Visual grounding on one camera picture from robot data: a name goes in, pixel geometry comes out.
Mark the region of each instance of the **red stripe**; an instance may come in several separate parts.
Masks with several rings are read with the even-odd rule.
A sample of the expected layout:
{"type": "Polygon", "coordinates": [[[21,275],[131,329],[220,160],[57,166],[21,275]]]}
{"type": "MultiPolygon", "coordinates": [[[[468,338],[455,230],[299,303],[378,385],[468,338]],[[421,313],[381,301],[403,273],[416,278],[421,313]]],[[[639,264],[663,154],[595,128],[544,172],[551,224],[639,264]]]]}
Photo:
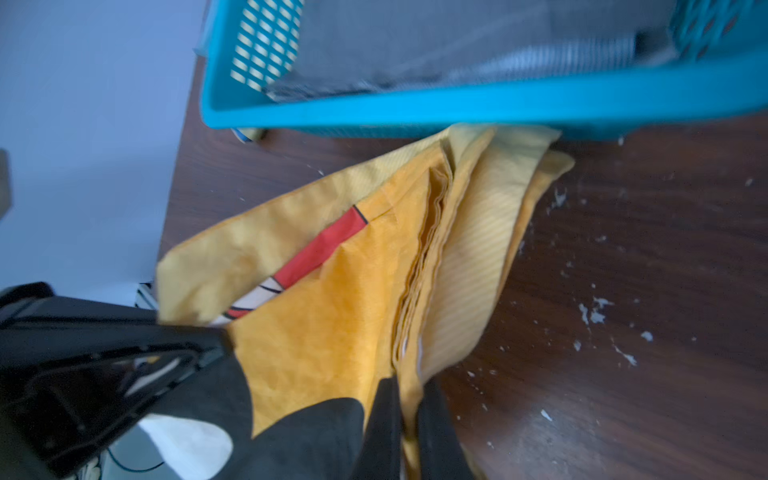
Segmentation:
{"type": "Polygon", "coordinates": [[[286,263],[279,272],[274,274],[275,280],[284,288],[290,288],[305,275],[323,262],[328,260],[336,248],[352,235],[362,230],[366,225],[365,219],[355,207],[350,208],[330,227],[319,233],[309,245],[304,247],[290,262],[286,263]]]}
{"type": "Polygon", "coordinates": [[[253,312],[253,310],[227,310],[227,315],[231,316],[232,318],[240,318],[251,312],[253,312]]]}

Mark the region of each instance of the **gray cloth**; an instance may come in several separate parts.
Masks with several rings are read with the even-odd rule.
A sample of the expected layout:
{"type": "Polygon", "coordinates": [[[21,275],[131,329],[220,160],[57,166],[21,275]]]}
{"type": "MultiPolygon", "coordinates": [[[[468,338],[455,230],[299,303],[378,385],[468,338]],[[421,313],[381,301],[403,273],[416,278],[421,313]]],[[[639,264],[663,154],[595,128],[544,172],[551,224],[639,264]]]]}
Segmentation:
{"type": "Polygon", "coordinates": [[[277,102],[292,102],[350,93],[478,85],[626,68],[634,64],[634,59],[635,35],[615,40],[573,40],[558,45],[520,48],[482,64],[447,72],[431,81],[405,79],[400,83],[375,84],[361,80],[338,84],[332,81],[308,82],[293,76],[268,87],[267,94],[277,102]]]}
{"type": "MultiPolygon", "coordinates": [[[[665,26],[674,6],[675,0],[316,0],[302,13],[293,71],[268,93],[290,101],[436,85],[526,48],[563,58],[573,41],[619,45],[665,26]]],[[[594,63],[599,69],[623,61],[608,55],[594,63]]],[[[559,74],[558,64],[550,65],[508,79],[559,74]]]]}

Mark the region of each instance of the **blue plastic basket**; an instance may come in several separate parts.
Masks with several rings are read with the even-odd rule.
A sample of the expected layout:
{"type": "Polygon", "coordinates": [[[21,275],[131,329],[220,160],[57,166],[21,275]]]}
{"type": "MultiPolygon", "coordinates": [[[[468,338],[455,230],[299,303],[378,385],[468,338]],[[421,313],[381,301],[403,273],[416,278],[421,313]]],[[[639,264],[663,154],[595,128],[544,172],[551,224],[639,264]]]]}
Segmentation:
{"type": "Polygon", "coordinates": [[[457,122],[544,124],[598,139],[768,105],[768,0],[680,0],[671,26],[682,58],[659,68],[277,104],[261,89],[298,55],[302,6],[220,0],[201,105],[209,127],[421,137],[457,122]]]}

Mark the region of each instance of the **folded fabric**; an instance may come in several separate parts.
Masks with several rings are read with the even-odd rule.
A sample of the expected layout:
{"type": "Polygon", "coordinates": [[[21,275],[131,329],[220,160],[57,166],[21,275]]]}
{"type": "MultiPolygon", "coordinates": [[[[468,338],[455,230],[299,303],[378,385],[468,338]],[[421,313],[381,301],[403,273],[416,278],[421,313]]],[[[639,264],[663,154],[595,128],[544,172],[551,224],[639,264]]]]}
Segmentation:
{"type": "Polygon", "coordinates": [[[456,125],[226,220],[158,265],[160,321],[226,326],[254,436],[329,399],[367,419],[396,374],[415,472],[422,386],[478,342],[533,205],[572,166],[557,136],[456,125]]]}
{"type": "Polygon", "coordinates": [[[589,65],[591,71],[630,65],[635,35],[666,27],[675,4],[674,0],[307,2],[292,71],[269,85],[267,93],[279,101],[295,101],[399,90],[404,84],[441,86],[451,84],[446,76],[487,62],[498,64],[507,55],[518,58],[504,75],[462,76],[477,84],[500,81],[495,77],[578,73],[589,65]],[[567,54],[574,48],[584,59],[584,66],[577,69],[568,68],[573,63],[567,54]]]}
{"type": "Polygon", "coordinates": [[[344,94],[422,90],[614,70],[635,62],[635,40],[636,35],[625,35],[615,39],[592,38],[556,45],[532,45],[429,80],[403,78],[386,83],[371,79],[314,81],[294,70],[268,85],[265,92],[272,100],[287,103],[344,94]]]}

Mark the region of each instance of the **black fabric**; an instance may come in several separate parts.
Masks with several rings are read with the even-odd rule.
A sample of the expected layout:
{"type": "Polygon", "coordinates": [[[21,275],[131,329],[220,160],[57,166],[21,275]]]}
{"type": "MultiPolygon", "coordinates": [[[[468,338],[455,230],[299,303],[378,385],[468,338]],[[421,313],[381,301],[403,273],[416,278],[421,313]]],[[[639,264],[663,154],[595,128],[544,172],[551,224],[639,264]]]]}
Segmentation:
{"type": "Polygon", "coordinates": [[[362,446],[362,405],[332,399],[281,419],[251,439],[250,392],[237,359],[219,360],[167,394],[153,413],[210,422],[233,451],[214,480],[345,480],[362,446]]]}
{"type": "Polygon", "coordinates": [[[376,389],[366,437],[349,480],[400,478],[402,414],[397,378],[382,379],[376,389]]]}
{"type": "Polygon", "coordinates": [[[436,379],[424,386],[417,422],[422,480],[472,480],[436,379]]]}

